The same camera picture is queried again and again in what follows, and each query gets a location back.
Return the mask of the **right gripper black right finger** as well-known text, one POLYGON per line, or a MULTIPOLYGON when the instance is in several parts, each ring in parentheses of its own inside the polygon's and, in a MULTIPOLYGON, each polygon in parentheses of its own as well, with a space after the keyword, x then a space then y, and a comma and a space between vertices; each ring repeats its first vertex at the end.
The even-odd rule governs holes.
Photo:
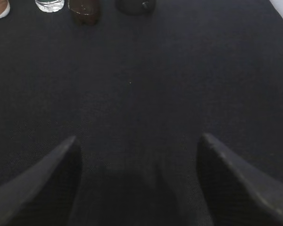
POLYGON ((283 226, 283 183, 211 134, 198 141, 196 170, 215 226, 283 226))

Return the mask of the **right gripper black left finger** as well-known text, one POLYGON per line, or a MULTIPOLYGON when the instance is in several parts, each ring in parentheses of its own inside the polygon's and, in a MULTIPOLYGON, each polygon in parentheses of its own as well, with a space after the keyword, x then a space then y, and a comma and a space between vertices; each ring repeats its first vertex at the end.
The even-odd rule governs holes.
POLYGON ((71 136, 0 186, 0 226, 66 226, 81 174, 81 146, 71 136))

